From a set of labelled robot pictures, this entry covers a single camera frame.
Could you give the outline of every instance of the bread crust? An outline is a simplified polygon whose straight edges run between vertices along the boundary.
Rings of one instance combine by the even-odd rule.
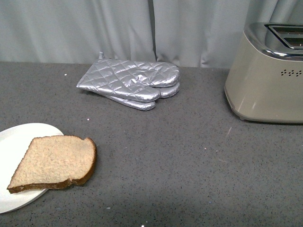
[[[89,139],[94,147],[94,159],[93,159],[93,162],[92,162],[92,165],[91,165],[89,171],[87,172],[87,174],[84,177],[82,177],[80,179],[71,179],[71,180],[67,179],[65,181],[57,182],[57,183],[32,183],[32,184],[25,184],[25,185],[20,185],[20,186],[16,186],[16,187],[8,186],[7,190],[11,194],[13,194],[13,193],[18,193],[18,192],[22,192],[22,191],[30,190],[30,189],[64,189],[64,188],[69,187],[72,184],[83,185],[93,175],[93,173],[95,171],[95,167],[96,167],[96,162],[97,162],[96,144],[91,138],[86,138],[86,139]]]

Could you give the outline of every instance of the gray countertop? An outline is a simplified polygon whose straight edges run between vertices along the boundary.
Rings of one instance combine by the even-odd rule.
[[[84,186],[48,190],[0,226],[302,225],[303,126],[241,121],[228,70],[181,67],[179,93],[143,112],[77,89],[89,67],[0,62],[0,131],[41,122],[98,148]]]

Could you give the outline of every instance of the silver oven mitt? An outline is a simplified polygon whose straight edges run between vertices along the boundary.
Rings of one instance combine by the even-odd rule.
[[[174,64],[103,59],[100,53],[77,87],[108,98],[150,103],[161,97],[156,87],[173,87],[178,81],[179,69]]]
[[[180,83],[178,82],[175,86],[172,87],[164,87],[164,88],[157,88],[160,93],[161,96],[160,98],[169,98],[174,96],[178,91],[179,91],[179,87],[180,87]],[[135,108],[138,110],[151,110],[156,106],[156,102],[152,101],[152,102],[138,102],[138,101],[134,101],[134,100],[128,100],[128,99],[124,99],[124,98],[118,98],[118,97],[114,97],[114,96],[105,96],[111,100],[114,100],[120,104],[126,105],[128,107],[131,108]]]

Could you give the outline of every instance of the stainless steel toaster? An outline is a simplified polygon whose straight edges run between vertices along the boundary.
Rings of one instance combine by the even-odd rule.
[[[247,26],[224,90],[242,120],[303,123],[303,25]]]

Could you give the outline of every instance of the whole wheat bread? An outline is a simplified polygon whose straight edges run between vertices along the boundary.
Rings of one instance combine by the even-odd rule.
[[[34,138],[7,189],[10,193],[17,193],[28,189],[62,189],[71,184],[84,184],[94,172],[96,159],[96,145],[90,138]]]

